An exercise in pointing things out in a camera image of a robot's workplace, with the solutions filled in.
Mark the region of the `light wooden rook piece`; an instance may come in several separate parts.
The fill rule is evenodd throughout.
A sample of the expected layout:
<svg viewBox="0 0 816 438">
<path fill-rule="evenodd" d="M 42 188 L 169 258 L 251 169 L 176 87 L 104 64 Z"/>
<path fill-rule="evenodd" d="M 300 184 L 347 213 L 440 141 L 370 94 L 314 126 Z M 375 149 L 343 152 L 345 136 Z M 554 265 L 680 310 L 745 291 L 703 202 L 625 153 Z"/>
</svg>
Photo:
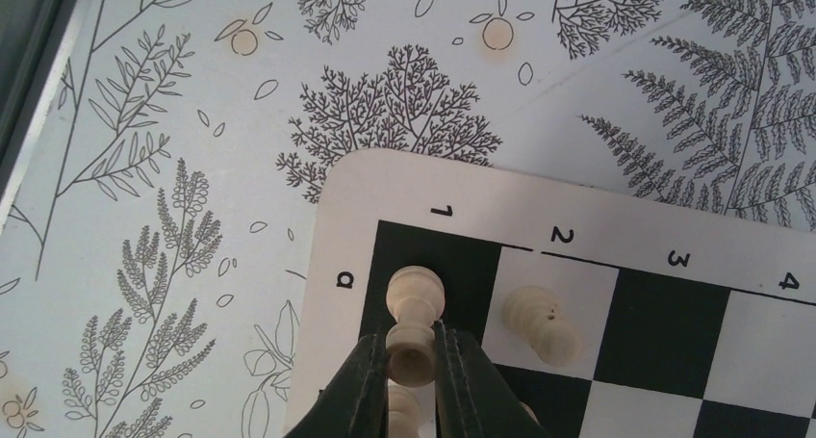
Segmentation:
<svg viewBox="0 0 816 438">
<path fill-rule="evenodd" d="M 385 302 L 395 319 L 385 341 L 389 379 L 409 388 L 431 383 L 436 364 L 432 325 L 446 306 L 441 278 L 425 267 L 404 267 L 392 275 Z"/>
</svg>

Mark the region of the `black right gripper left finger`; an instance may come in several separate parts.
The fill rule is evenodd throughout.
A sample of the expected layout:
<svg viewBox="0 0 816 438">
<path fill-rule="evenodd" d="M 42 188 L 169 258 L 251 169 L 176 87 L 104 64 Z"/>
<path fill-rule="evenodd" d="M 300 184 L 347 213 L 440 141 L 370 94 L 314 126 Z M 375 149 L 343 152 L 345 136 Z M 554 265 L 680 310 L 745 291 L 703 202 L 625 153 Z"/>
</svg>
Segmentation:
<svg viewBox="0 0 816 438">
<path fill-rule="evenodd" d="M 376 438 L 388 430 L 384 336 L 360 338 L 315 404 L 286 435 L 290 438 Z"/>
</svg>

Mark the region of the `pale wooden chess piece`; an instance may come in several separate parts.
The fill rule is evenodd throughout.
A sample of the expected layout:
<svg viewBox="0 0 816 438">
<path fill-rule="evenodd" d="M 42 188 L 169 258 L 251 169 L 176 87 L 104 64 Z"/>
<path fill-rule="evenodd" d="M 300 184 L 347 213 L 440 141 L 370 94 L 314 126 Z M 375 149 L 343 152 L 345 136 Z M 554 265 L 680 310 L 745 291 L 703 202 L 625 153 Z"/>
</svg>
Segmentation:
<svg viewBox="0 0 816 438">
<path fill-rule="evenodd" d="M 388 387 L 388 438 L 417 438 L 421 408 L 413 393 L 400 385 Z"/>
</svg>

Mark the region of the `light wooden small pawn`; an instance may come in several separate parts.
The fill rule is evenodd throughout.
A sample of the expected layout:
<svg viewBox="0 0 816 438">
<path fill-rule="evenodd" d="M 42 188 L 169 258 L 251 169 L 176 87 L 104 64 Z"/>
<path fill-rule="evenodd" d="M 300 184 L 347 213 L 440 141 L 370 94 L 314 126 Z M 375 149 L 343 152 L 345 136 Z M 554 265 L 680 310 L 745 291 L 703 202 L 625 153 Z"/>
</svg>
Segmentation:
<svg viewBox="0 0 816 438">
<path fill-rule="evenodd" d="M 550 366 L 568 366 L 582 351 L 578 330 L 564 316 L 555 295 L 545 288 L 514 290 L 502 303 L 501 317 L 505 327 Z"/>
</svg>

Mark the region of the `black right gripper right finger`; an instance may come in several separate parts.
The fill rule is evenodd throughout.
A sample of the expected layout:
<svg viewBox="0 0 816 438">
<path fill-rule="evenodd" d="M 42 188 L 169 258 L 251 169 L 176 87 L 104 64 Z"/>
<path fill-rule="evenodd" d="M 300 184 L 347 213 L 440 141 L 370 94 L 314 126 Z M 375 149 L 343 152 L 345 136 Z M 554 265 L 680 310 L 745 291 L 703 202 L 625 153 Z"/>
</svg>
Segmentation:
<svg viewBox="0 0 816 438">
<path fill-rule="evenodd" d="M 435 333 L 435 398 L 441 437 L 547 437 L 473 336 L 446 325 Z"/>
</svg>

